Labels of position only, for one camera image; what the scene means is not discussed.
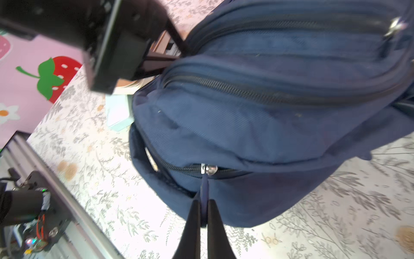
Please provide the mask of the brown black scroll book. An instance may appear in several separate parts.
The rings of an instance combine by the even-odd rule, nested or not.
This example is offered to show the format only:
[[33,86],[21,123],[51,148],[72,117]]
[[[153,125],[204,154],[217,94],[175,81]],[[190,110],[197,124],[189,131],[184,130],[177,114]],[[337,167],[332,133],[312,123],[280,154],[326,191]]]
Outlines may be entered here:
[[[167,46],[167,55],[172,56],[179,56],[180,52],[177,49],[176,45],[173,44],[173,42],[170,42]],[[155,76],[139,79],[137,81],[128,81],[125,79],[119,79],[116,87],[114,89],[113,94],[114,95],[133,95],[138,89],[142,88],[149,82],[151,82],[153,79],[155,79]]]

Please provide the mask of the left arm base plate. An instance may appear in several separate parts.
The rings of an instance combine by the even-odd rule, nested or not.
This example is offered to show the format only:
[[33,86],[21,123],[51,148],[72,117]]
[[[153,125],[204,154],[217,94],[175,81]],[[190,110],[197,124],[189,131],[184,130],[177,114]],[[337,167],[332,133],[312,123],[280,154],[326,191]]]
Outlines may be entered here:
[[57,191],[39,171],[9,190],[13,178],[1,179],[1,248],[13,253],[13,240],[21,251],[50,251],[69,225],[72,215]]

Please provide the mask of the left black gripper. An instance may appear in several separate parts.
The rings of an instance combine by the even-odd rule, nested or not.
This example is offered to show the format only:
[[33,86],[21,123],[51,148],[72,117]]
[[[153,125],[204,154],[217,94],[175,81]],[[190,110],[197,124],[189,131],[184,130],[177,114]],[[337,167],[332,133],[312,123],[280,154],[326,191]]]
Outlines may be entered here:
[[1,27],[80,49],[89,88],[111,95],[119,79],[160,75],[189,47],[158,1],[2,1]]

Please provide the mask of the navy blue student backpack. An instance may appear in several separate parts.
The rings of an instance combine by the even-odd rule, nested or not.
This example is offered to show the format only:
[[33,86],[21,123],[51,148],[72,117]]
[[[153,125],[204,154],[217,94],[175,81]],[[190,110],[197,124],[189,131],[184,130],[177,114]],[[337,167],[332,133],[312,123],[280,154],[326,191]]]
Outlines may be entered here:
[[135,93],[132,163],[186,218],[254,227],[414,130],[413,1],[225,1]]

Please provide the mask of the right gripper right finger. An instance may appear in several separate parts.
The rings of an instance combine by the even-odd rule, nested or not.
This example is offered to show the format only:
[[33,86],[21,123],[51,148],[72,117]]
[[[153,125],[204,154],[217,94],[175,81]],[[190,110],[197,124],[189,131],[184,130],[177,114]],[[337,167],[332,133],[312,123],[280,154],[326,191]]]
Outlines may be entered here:
[[208,201],[208,258],[236,259],[215,200]]

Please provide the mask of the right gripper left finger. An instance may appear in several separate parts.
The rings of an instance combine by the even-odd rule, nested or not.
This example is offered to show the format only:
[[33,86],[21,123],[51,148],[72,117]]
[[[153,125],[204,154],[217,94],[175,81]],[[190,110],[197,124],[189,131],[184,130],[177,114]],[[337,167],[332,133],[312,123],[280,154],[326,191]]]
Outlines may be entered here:
[[191,204],[190,212],[172,259],[200,259],[201,255],[201,205],[198,200]]

